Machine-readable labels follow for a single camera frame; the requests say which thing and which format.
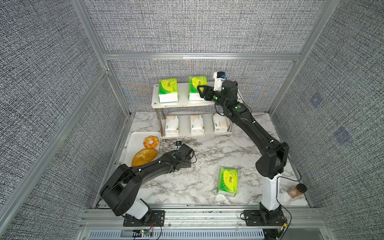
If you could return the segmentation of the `white tissue pack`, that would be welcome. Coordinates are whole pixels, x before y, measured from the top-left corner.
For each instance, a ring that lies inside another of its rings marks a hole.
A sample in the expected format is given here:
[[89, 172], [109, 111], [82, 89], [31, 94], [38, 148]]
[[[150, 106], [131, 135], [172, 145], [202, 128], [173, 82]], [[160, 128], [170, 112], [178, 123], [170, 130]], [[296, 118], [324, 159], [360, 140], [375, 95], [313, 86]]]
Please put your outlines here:
[[203, 115], [190, 115], [191, 134], [201, 135], [205, 132]]
[[212, 120], [215, 133], [224, 133], [228, 131], [227, 121], [224, 116], [221, 116], [219, 114], [213, 114]]
[[179, 116], [166, 116], [165, 134], [166, 136], [179, 134]]

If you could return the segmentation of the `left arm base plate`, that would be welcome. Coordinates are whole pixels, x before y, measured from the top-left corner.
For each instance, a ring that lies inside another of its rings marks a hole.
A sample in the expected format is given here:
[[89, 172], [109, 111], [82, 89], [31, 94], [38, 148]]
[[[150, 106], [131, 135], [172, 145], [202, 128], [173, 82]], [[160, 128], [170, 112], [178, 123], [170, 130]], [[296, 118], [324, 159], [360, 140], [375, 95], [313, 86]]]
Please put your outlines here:
[[137, 219], [129, 214], [124, 215], [124, 227], [163, 227], [166, 212], [163, 210], [149, 210], [141, 219]]

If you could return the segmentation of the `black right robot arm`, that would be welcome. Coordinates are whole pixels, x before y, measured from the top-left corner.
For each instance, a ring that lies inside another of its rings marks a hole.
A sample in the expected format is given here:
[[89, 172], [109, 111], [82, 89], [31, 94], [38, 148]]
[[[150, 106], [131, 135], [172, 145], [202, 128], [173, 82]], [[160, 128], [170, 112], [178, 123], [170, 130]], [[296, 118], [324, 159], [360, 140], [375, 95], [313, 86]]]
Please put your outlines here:
[[224, 116], [241, 128], [261, 153], [256, 169], [262, 176], [263, 195], [259, 210], [244, 211], [247, 226], [282, 226], [285, 223], [278, 201], [280, 180], [287, 164], [289, 146], [272, 137], [252, 116], [246, 104], [238, 100], [238, 83], [223, 81], [221, 89], [197, 87], [200, 97], [223, 108]]

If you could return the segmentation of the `green tissue pack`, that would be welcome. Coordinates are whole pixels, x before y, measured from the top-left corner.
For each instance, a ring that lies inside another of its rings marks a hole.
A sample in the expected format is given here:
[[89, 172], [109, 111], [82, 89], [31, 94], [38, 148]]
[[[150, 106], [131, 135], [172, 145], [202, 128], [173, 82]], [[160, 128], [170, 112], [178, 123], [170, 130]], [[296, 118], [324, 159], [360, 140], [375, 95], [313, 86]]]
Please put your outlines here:
[[199, 85], [207, 85], [206, 76], [189, 77], [189, 101], [203, 101], [197, 90]]
[[217, 193], [235, 197], [238, 192], [238, 176], [238, 170], [221, 167]]
[[158, 96], [160, 103], [177, 102], [179, 100], [177, 79], [160, 80]]

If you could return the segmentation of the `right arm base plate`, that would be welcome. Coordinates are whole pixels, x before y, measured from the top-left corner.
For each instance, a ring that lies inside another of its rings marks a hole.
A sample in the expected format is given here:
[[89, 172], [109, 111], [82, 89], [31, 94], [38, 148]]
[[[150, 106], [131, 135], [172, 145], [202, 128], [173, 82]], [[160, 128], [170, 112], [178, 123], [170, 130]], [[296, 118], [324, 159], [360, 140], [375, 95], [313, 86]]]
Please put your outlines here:
[[246, 210], [243, 212], [246, 225], [249, 227], [282, 227], [287, 223], [287, 218], [280, 209]]

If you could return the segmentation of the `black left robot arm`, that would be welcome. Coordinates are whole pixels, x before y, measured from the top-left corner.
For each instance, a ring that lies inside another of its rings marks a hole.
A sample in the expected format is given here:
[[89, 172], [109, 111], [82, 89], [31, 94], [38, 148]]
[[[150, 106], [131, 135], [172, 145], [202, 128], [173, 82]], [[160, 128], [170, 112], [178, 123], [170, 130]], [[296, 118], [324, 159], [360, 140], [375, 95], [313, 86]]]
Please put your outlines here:
[[122, 164], [102, 187], [101, 199], [116, 216], [132, 217], [146, 223], [151, 219], [152, 210], [145, 201], [137, 198], [140, 187], [156, 177], [190, 167], [195, 158], [195, 151], [182, 144], [178, 150], [167, 152], [147, 164], [137, 167]]

